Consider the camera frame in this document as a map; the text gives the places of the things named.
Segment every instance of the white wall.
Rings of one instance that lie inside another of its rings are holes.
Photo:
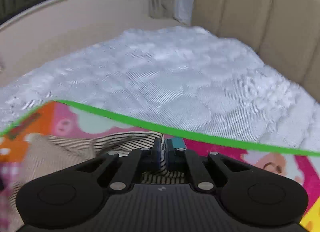
[[[41,6],[0,26],[0,56],[5,66],[0,86],[47,61],[114,38],[128,28],[178,25],[174,20],[149,18],[148,0],[51,0]]]

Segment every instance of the white bedsheet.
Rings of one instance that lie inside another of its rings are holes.
[[[199,133],[320,151],[320,106],[235,39],[202,28],[129,30],[2,88],[0,129],[67,99]]]

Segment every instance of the beige fabric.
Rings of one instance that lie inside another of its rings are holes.
[[[192,24],[249,45],[320,101],[320,0],[195,0]]]
[[[15,196],[23,184],[94,157],[93,149],[89,150],[90,144],[81,148],[81,150],[70,151],[62,147],[53,146],[47,137],[41,134],[30,134],[28,142],[30,145],[22,162],[23,168],[20,178],[14,185],[14,193],[10,198],[11,211],[9,213],[10,226],[8,232],[17,231],[23,225],[15,206]]]

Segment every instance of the cartoon print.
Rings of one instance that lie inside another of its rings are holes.
[[[8,137],[10,140],[15,139],[25,128],[27,128],[32,122],[34,122],[36,119],[40,117],[39,113],[33,113],[29,117],[27,117],[25,120],[23,120],[20,124],[18,124],[16,127],[12,128],[9,133]]]
[[[55,132],[59,136],[65,136],[71,130],[72,130],[72,120],[68,118],[61,119],[55,127]]]
[[[320,177],[320,159],[317,156],[308,156],[308,160]]]
[[[95,139],[112,133],[144,130],[62,103],[55,104],[51,122],[51,134],[65,138]]]
[[[10,153],[9,148],[1,148],[2,142],[4,142],[4,137],[0,137],[0,163],[4,162],[6,156]]]
[[[300,222],[309,232],[320,231],[320,197]]]
[[[253,166],[293,179],[302,185],[304,174],[298,168],[294,157],[294,155],[258,151],[248,151],[247,154],[241,155],[243,161]]]

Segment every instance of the beige headboard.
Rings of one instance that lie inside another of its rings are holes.
[[[195,0],[192,24],[249,45],[320,101],[320,0]]]

